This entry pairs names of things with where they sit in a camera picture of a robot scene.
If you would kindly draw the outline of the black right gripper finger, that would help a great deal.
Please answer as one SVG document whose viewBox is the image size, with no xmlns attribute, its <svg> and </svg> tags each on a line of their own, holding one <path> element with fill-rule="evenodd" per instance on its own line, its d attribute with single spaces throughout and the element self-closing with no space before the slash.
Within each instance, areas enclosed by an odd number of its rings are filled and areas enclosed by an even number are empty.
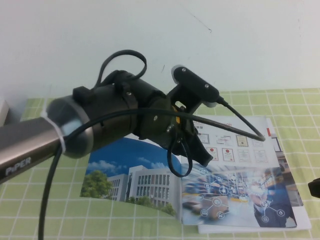
<svg viewBox="0 0 320 240">
<path fill-rule="evenodd" d="M 320 178 L 314 179 L 308 183 L 308 188 L 311 196 L 320 198 Z"/>
</svg>

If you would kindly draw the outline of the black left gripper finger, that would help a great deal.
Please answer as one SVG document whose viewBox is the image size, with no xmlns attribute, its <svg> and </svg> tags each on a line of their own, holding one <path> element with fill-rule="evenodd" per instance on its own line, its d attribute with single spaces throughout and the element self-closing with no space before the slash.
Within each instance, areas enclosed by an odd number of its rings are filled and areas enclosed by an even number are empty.
<svg viewBox="0 0 320 240">
<path fill-rule="evenodd" d="M 213 157 L 204 147 L 198 133 L 192 120 L 182 120 L 177 128 L 177 138 L 172 153 L 184 157 L 188 156 L 206 167 Z"/>
</svg>

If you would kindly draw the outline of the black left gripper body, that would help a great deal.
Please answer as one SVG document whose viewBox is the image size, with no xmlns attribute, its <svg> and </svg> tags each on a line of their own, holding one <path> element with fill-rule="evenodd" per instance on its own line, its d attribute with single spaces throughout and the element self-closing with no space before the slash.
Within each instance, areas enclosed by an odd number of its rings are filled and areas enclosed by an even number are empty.
<svg viewBox="0 0 320 240">
<path fill-rule="evenodd" d="M 191 147 L 198 144 L 197 130 L 190 119 L 162 113 L 140 114 L 136 136 L 140 140 L 148 139 L 166 150 L 172 142 L 175 142 L 175 147 L 183 140 Z"/>
</svg>

